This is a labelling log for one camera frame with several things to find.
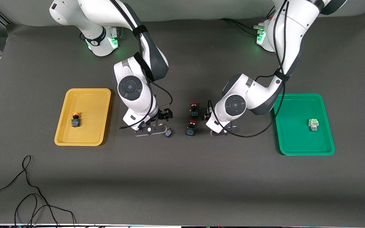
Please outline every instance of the green tray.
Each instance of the green tray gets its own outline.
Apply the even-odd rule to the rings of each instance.
[[[282,95],[275,101],[277,111]],[[309,119],[317,119],[317,131],[310,131]],[[316,93],[285,94],[275,120],[280,150],[285,155],[332,155],[335,152],[332,132],[323,99]]]

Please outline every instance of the gray table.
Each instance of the gray table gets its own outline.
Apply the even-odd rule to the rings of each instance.
[[[126,107],[116,96],[98,147],[54,144],[63,99],[70,88],[114,89],[113,64],[138,50],[131,32],[119,50],[98,58],[75,27],[9,27],[0,61],[0,187],[33,155],[32,183],[79,223],[365,227],[365,15],[319,18],[288,82],[288,92],[323,96],[336,146],[329,157],[283,156],[274,127],[252,139],[210,137],[202,122],[197,136],[185,136],[191,102],[215,104],[231,76],[269,75],[277,60],[228,22],[146,25],[170,63],[158,83],[174,95],[175,135],[118,130]],[[168,102],[154,90],[160,104]],[[251,134],[270,120],[248,112],[236,124]],[[32,191],[21,177],[1,192],[0,223],[12,223]],[[21,207],[23,221],[32,207],[31,200]],[[56,217],[71,223],[64,212]],[[52,223],[47,211],[39,222]]]

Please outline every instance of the green light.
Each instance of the green light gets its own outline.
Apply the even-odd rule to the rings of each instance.
[[[90,50],[91,50],[90,43],[88,43],[88,41],[87,41],[87,40],[85,40],[85,42],[86,42],[86,43],[87,43],[87,45],[88,45],[88,49],[90,49]]]
[[[266,32],[263,31],[260,35],[259,35],[259,38],[257,38],[257,43],[258,44],[262,44],[263,41],[264,41],[264,38],[266,37]]]
[[[112,48],[118,47],[118,39],[117,38],[110,38],[108,37],[109,43],[111,44]]]

